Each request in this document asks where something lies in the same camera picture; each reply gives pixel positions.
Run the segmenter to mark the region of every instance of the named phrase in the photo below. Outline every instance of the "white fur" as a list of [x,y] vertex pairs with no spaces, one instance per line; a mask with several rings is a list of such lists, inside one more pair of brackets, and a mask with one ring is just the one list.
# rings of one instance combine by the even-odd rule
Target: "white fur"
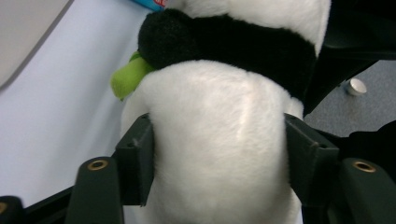
[[286,28],[315,45],[318,55],[327,28],[330,0],[169,0],[193,18],[228,14],[264,27]]
[[291,224],[284,112],[303,106],[274,81],[224,63],[174,64],[143,79],[123,135],[150,113],[156,173],[139,224]]

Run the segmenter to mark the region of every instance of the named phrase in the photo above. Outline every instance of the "black mount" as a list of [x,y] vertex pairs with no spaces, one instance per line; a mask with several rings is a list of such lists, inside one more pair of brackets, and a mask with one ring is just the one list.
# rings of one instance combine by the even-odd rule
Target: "black mount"
[[[396,188],[377,164],[338,160],[339,148],[285,115],[290,185],[303,204],[304,224],[396,223]],[[154,134],[149,116],[136,120],[112,157],[84,162],[74,187],[23,208],[0,197],[0,224],[124,223],[124,205],[146,205],[154,178]]]

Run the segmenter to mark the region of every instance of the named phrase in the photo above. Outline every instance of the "plush panda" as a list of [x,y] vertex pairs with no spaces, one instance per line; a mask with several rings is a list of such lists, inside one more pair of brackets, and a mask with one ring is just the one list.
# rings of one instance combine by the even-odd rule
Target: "plush panda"
[[295,223],[284,113],[302,119],[330,0],[169,0],[138,36],[156,71],[121,136],[149,113],[155,177],[139,224]]

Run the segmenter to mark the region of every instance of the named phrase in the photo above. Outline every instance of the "green plush piece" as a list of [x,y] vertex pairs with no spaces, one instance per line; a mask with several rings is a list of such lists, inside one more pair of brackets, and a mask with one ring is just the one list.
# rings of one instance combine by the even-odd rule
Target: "green plush piece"
[[129,63],[117,70],[110,79],[111,89],[120,100],[123,100],[129,93],[134,91],[139,85],[143,77],[154,71],[155,69],[149,65],[136,51]]

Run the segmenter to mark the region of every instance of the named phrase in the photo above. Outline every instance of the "white surface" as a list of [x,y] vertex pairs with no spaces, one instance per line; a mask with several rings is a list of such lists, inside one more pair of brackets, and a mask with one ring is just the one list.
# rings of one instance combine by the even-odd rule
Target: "white surface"
[[128,0],[76,0],[0,91],[0,195],[31,205],[72,186],[84,161],[112,154],[123,104],[108,81],[136,50],[148,12]]

